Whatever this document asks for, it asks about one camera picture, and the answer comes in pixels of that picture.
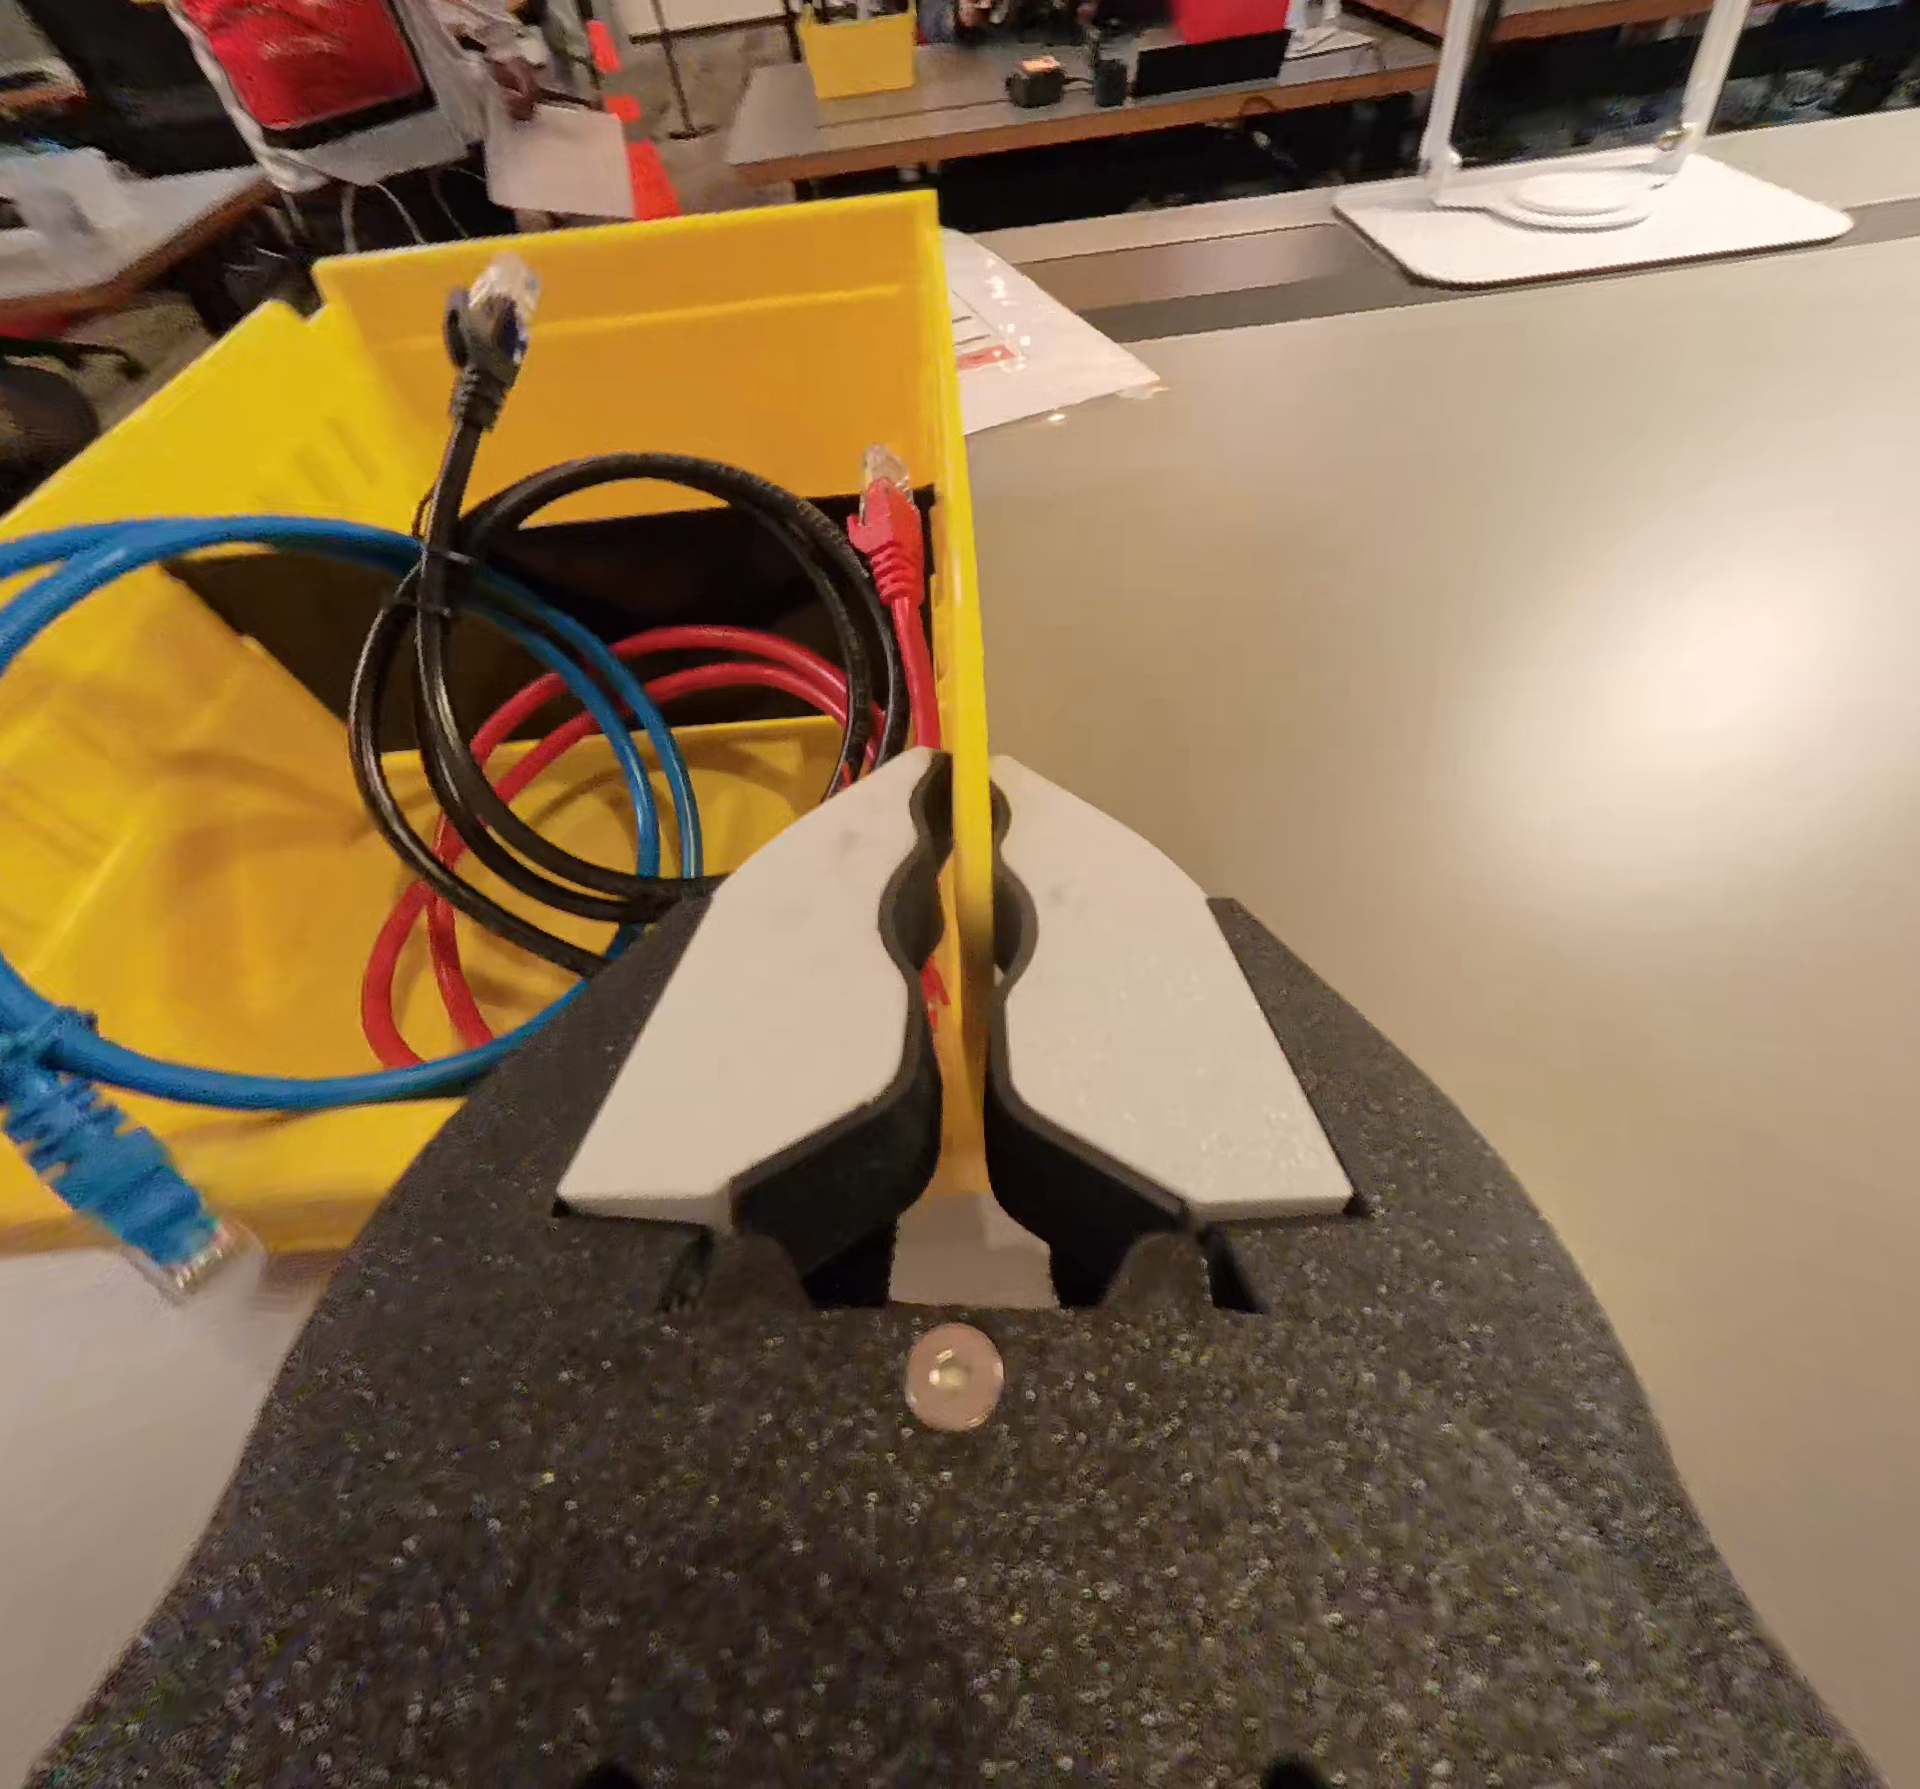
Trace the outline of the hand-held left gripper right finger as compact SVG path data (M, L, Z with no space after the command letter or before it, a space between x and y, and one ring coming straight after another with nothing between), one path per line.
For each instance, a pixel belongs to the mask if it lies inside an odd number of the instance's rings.
M1348 1216L1355 1184L1208 895L1156 844L994 756L994 961L983 1150L1062 1306L1095 1306L1135 1245L1200 1249L1251 1306L1228 1233Z

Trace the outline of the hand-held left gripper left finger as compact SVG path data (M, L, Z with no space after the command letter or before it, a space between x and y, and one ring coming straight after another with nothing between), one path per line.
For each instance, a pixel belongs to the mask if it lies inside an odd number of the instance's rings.
M944 1137L924 962L952 758L916 749L780 831L562 1018L597 1044L555 1154L581 1249L771 1248L813 1306L886 1306Z

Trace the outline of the large yellow plastic bin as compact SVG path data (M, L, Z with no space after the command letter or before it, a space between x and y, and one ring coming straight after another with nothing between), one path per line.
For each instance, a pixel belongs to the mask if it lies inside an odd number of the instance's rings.
M840 522L860 459L928 516L927 619L954 846L938 952L947 1152L978 1141L990 802L973 501L928 197L602 227L514 243L540 284L478 500L570 459L673 453ZM160 549L206 527L412 518L448 431L447 297L498 243L319 269L3 522L3 1038L82 1045L82 1081L268 1249L344 1249L450 1116L232 1104L374 1071L359 1007L409 879L347 765L346 683L388 586L359 558Z

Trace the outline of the paper sheet in plastic sleeve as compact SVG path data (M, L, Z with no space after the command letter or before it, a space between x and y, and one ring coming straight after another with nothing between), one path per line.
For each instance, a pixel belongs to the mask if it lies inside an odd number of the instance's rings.
M967 438L1143 402L1162 378L973 238L942 232L958 405Z

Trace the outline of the orange floor markers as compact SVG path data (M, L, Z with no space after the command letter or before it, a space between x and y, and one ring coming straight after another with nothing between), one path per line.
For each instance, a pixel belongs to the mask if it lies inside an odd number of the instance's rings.
M588 18L584 25L584 40L596 83L600 84L597 106L611 114L616 123L620 123L625 143L634 219L662 221L679 217L682 205L673 190L673 182L670 180L658 159L658 149L650 141L643 138L638 131L638 100L611 89L611 81L620 69L620 47L616 46L611 32L603 21Z

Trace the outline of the white paper on clipboard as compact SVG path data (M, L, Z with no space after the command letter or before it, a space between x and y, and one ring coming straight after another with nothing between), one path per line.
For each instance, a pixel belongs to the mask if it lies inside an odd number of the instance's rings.
M628 141L611 112L561 101L514 123L492 98L482 149L488 197L501 208L609 223L634 217Z

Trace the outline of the wooden workbench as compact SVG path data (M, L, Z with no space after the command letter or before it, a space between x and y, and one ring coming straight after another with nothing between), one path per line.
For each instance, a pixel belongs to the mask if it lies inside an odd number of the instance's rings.
M900 93L818 101L803 67L757 69L723 138L752 185L815 185L888 169L931 169L980 156L1109 143L1188 127L1276 118L1432 88L1437 51L1379 25L1339 21L1296 38L1269 81L1097 106L1080 83L1036 109L1011 106L1011 51L924 47Z

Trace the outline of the white lamp stand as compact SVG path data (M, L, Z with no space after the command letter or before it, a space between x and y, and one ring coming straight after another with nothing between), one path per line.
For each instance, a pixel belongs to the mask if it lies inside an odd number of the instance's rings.
M1496 0L1447 0L1413 176L1349 185L1336 219L1435 288L1498 288L1767 257L1846 238L1851 219L1706 152L1753 0L1714 0L1678 118L1637 146L1469 168L1461 95Z

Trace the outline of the small yellow bin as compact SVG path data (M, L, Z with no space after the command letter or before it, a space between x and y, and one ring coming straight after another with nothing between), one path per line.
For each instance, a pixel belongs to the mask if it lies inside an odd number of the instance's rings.
M815 103L898 98L916 84L916 0L904 0L893 12L831 21L806 9L797 30Z

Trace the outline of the black laptop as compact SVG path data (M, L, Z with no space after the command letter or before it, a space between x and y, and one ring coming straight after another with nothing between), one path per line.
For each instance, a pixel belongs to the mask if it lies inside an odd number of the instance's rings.
M1289 27L1206 41L1186 41L1174 33L1143 36L1132 55L1128 98L1219 95L1272 83L1289 41Z

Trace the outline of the sign stand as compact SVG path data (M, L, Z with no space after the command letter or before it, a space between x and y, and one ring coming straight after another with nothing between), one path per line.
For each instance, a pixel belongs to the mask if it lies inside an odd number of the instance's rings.
M709 133L709 128L698 125L689 112L685 81L683 81L682 65L677 61L673 30L668 21L668 11L663 7L663 0L649 0L647 5L652 16L655 46L658 47L663 69L665 69L668 89L673 101L673 123L668 128L668 138L673 143L693 143L702 138Z

